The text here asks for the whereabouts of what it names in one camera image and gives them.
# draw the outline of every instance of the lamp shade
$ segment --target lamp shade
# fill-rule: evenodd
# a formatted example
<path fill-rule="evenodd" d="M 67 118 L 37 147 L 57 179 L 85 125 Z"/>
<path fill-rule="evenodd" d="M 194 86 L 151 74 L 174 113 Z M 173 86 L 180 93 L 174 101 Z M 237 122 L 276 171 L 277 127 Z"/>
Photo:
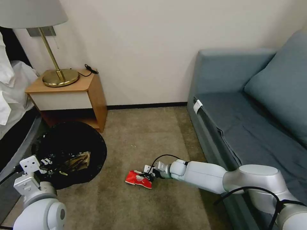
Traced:
<path fill-rule="evenodd" d="M 0 26 L 46 27 L 68 20 L 59 0 L 0 0 Z"/>

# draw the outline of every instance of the black trash bag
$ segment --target black trash bag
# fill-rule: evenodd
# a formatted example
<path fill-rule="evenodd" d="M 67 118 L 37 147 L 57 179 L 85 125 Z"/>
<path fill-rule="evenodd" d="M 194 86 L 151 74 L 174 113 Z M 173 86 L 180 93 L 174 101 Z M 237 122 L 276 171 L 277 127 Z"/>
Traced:
<path fill-rule="evenodd" d="M 77 121 L 59 123 L 32 145 L 41 167 L 41 181 L 51 182 L 55 189 L 91 181 L 101 171 L 107 148 L 101 134 Z"/>

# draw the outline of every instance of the wooden nightstand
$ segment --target wooden nightstand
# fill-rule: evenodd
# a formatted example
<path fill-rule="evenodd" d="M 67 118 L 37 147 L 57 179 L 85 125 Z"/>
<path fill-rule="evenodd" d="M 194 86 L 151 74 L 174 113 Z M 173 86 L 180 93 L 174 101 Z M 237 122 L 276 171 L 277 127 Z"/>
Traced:
<path fill-rule="evenodd" d="M 88 75 L 88 70 L 79 70 Z M 96 74 L 58 88 L 45 86 L 40 76 L 26 89 L 42 118 L 49 126 L 63 121 L 81 121 L 103 132 L 106 123 L 106 100 Z"/>

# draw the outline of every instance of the sofa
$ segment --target sofa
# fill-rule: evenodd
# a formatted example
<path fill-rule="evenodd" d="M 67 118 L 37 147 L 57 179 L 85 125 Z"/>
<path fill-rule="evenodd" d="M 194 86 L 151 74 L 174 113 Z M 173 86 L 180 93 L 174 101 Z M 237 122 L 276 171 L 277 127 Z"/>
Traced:
<path fill-rule="evenodd" d="M 306 99 L 307 33 L 298 31 L 280 50 L 199 51 L 187 108 L 208 163 L 276 167 L 307 204 Z M 235 230 L 266 229 L 272 218 L 248 194 L 224 205 Z"/>

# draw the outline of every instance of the baseboard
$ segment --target baseboard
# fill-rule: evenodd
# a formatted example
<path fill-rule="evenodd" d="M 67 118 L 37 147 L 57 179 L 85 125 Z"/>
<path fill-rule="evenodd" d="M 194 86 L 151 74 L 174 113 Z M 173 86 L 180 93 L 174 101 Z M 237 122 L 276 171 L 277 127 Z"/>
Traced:
<path fill-rule="evenodd" d="M 134 105 L 108 105 L 108 110 L 118 109 L 144 109 L 144 108 L 159 108 L 159 107 L 175 107 L 186 106 L 187 102 L 170 102 L 170 103 L 154 103 L 154 104 L 134 104 Z"/>

